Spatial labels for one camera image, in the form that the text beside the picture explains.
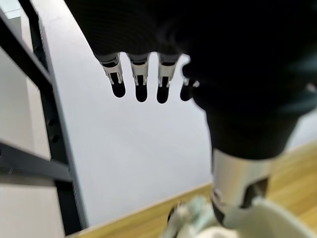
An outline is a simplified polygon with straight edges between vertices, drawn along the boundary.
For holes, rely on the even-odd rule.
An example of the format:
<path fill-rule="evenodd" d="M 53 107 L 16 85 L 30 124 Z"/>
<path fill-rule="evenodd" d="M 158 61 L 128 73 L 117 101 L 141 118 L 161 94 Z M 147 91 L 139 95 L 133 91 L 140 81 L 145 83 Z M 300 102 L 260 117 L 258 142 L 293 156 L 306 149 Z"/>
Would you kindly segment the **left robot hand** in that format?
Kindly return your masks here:
<path fill-rule="evenodd" d="M 299 118 L 317 105 L 314 0 L 68 0 L 95 57 L 186 54 L 183 75 L 206 112 L 212 205 L 235 227 L 267 182 Z"/>

